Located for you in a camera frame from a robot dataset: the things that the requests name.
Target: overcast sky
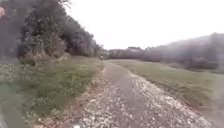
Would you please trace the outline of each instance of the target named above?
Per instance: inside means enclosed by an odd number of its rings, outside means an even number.
[[[224,32],[223,0],[71,0],[69,13],[106,49]]]

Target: hazy sky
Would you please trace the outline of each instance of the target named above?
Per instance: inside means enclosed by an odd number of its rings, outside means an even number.
[[[224,32],[223,0],[71,0],[69,13],[106,49]]]

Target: treeline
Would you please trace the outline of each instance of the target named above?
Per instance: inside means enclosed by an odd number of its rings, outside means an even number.
[[[158,47],[114,49],[112,59],[140,59],[176,63],[184,68],[217,69],[224,67],[224,34],[214,33]]]
[[[0,55],[36,64],[71,55],[96,56],[102,49],[93,35],[65,11],[67,0],[6,0],[1,5]]]

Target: grassy field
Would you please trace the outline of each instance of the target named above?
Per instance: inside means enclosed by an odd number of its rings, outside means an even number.
[[[212,109],[212,105],[223,93],[224,75],[193,72],[161,63],[137,60],[110,60],[110,62],[145,77],[169,94],[197,109]]]
[[[23,113],[31,118],[57,115],[69,101],[85,91],[102,64],[95,58],[74,57],[36,67],[1,67],[2,84],[10,85],[11,89],[22,94]]]

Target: dirt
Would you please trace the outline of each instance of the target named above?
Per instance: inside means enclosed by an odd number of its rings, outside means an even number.
[[[35,128],[213,128],[200,113],[128,70],[105,62],[102,80],[62,119]]]

